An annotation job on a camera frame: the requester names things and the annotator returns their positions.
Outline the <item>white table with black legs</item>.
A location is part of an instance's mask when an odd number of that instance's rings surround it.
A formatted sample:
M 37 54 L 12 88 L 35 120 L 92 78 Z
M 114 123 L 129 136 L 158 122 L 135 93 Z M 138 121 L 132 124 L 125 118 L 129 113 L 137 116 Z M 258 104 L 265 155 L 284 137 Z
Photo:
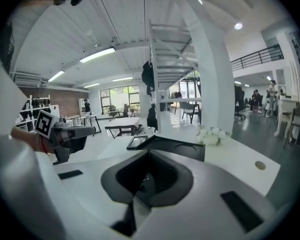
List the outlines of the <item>white table with black legs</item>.
M 136 135 L 139 124 L 139 117 L 122 117 L 111 120 L 104 128 L 109 130 L 115 139 L 122 137 L 124 134 L 130 134 L 131 136 Z
M 101 127 L 96 115 L 86 115 L 77 118 L 77 124 L 79 126 L 90 126 L 95 127 L 95 134 L 101 133 Z

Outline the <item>white console table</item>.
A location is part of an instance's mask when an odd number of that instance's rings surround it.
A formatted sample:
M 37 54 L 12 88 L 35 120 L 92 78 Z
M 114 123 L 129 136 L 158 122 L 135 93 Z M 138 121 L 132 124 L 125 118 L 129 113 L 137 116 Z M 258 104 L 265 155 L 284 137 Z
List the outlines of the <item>white console table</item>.
M 275 137 L 278 137 L 281 132 L 281 126 L 283 123 L 286 123 L 284 129 L 284 137 L 288 137 L 289 128 L 292 121 L 292 112 L 299 105 L 298 100 L 291 98 L 280 98 L 278 102 L 278 117 L 277 117 L 277 130 L 274 133 Z

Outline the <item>white shelf with black items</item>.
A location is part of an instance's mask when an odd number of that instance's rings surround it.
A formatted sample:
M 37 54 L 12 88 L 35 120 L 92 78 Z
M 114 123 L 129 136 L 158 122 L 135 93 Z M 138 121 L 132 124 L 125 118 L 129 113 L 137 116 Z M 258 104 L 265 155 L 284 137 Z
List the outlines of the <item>white shelf with black items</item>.
M 15 126 L 27 132 L 34 132 L 35 125 L 38 119 L 39 112 L 43 110 L 50 113 L 50 96 L 48 97 L 33 97 L 27 99 L 22 110 L 15 120 Z

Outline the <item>person's black printed t-shirt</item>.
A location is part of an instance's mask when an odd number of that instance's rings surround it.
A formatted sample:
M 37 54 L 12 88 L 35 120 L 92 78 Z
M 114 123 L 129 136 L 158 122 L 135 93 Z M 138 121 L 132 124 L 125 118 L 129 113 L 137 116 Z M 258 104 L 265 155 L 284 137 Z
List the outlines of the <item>person's black printed t-shirt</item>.
M 13 24 L 11 20 L 8 20 L 0 32 L 0 62 L 8 75 L 10 74 L 14 51 Z

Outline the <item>white square column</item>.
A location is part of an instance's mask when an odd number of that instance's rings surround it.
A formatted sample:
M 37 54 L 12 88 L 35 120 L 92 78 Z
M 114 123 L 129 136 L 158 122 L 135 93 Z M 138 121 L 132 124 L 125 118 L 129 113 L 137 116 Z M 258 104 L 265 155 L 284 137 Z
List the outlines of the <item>white square column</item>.
M 201 81 L 202 122 L 226 132 L 233 130 L 235 87 L 224 31 L 205 11 L 188 8 L 183 18 L 190 32 Z

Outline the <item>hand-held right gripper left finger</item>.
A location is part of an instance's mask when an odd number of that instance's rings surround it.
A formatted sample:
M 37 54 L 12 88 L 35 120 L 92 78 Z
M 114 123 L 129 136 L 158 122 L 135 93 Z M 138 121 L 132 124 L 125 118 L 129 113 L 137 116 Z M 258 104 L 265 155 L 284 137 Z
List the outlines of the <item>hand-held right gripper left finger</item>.
M 63 163 L 54 170 L 63 176 L 81 171 L 78 176 L 62 179 L 62 184 L 83 208 L 111 232 L 131 235 L 134 240 L 150 240 L 149 211 L 138 208 L 136 194 L 146 175 L 146 150 L 78 163 Z

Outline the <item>black balcony railing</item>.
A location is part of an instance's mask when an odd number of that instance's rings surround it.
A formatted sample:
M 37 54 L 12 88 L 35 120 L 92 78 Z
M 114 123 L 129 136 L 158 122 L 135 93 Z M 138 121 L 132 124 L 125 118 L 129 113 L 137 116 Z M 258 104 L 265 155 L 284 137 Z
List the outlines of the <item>black balcony railing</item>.
M 233 71 L 242 70 L 248 67 L 265 64 L 268 62 L 283 60 L 284 55 L 279 44 L 258 50 L 238 59 L 231 61 Z

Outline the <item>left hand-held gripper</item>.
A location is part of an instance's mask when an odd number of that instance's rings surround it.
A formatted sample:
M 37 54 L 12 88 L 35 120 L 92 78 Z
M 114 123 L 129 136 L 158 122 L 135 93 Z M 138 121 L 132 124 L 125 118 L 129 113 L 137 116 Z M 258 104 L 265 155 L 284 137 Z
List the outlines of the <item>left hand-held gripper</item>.
M 64 118 L 56 117 L 51 113 L 40 110 L 34 131 L 48 139 L 56 157 L 56 162 L 53 164 L 58 165 L 66 163 L 70 154 L 83 150 L 87 137 L 94 135 L 96 128 L 94 126 L 70 128 Z

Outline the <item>white staircase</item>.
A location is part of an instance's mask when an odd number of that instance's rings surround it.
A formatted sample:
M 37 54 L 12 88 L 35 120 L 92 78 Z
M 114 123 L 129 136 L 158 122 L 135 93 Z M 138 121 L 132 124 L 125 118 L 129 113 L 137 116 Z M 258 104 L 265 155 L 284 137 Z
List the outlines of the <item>white staircase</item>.
M 192 44 L 187 27 L 148 21 L 149 63 L 153 68 L 155 116 L 158 132 L 162 131 L 160 104 L 201 101 L 199 97 L 171 98 L 170 87 L 179 84 L 189 74 L 197 71 L 198 65 L 189 60 L 184 50 Z

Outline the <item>black framed window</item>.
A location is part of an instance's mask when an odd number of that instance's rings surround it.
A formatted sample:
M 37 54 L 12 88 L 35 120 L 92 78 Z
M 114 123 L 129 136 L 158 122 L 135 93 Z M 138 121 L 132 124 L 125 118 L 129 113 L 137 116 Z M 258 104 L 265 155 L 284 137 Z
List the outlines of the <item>black framed window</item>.
M 140 116 L 140 89 L 138 85 L 102 89 L 99 94 L 103 115 L 108 115 L 111 119 L 122 118 L 124 104 L 128 104 L 128 117 Z

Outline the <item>person's left forearm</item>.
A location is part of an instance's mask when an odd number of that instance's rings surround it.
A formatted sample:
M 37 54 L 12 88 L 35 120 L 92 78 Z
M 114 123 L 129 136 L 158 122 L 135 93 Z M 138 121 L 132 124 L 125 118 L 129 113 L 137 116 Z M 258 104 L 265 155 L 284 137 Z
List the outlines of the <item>person's left forearm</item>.
M 19 141 L 27 143 L 35 152 L 53 154 L 54 149 L 49 140 L 36 132 L 27 132 L 18 127 L 13 127 L 11 136 Z

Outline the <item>white desk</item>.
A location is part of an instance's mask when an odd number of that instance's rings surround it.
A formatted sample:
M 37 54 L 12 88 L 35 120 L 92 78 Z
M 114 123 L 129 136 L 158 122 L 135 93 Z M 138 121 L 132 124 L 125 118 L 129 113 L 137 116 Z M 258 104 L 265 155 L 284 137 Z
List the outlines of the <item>white desk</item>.
M 197 133 L 199 131 L 197 126 L 167 111 L 160 114 L 163 120 L 160 123 L 161 132 L 156 132 L 156 135 L 191 144 L 197 142 Z M 122 161 L 125 158 L 134 156 L 137 153 L 136 151 L 128 151 L 126 149 L 128 140 L 131 140 L 131 138 L 132 136 L 115 138 L 97 159 L 123 156 Z M 203 169 L 203 162 L 201 161 L 171 152 L 161 153 L 189 167 L 189 169 L 197 168 L 197 171 Z M 222 171 L 227 171 L 228 174 L 236 177 L 263 197 L 268 194 L 281 167 L 270 158 L 230 137 L 226 137 L 223 143 L 218 146 L 206 146 L 204 162 L 218 167 Z M 256 166 L 256 162 L 260 162 L 265 168 L 259 169 Z

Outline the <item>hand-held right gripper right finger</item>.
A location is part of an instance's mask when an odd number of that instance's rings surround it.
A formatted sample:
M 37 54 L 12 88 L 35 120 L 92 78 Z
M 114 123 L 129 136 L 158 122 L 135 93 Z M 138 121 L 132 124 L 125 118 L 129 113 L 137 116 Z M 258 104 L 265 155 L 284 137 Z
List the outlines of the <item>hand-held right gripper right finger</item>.
M 178 154 L 161 155 L 187 167 L 193 186 L 176 205 L 153 208 L 137 230 L 137 240 L 241 240 L 247 235 L 221 198 L 236 192 L 263 221 L 276 213 L 271 202 L 226 170 Z

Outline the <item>small black tray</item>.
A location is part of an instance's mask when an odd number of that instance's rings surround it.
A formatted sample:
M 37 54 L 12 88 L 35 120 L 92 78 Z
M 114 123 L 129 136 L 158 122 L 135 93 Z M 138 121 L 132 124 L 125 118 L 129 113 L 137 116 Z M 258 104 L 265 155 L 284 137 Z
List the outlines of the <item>small black tray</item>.
M 133 136 L 132 139 L 129 141 L 128 145 L 126 146 L 126 149 L 128 151 L 131 151 L 131 150 L 140 150 L 140 149 L 142 149 L 143 143 L 147 139 L 148 139 L 147 135 Z

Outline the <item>black plastic bin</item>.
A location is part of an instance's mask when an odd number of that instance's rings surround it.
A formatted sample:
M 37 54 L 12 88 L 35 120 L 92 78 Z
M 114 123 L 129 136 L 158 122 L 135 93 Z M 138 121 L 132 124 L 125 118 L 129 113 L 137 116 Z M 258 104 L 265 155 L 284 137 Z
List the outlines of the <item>black plastic bin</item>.
M 205 145 L 169 139 L 156 135 L 151 136 L 139 144 L 136 149 L 159 150 L 174 153 L 201 162 L 205 161 Z

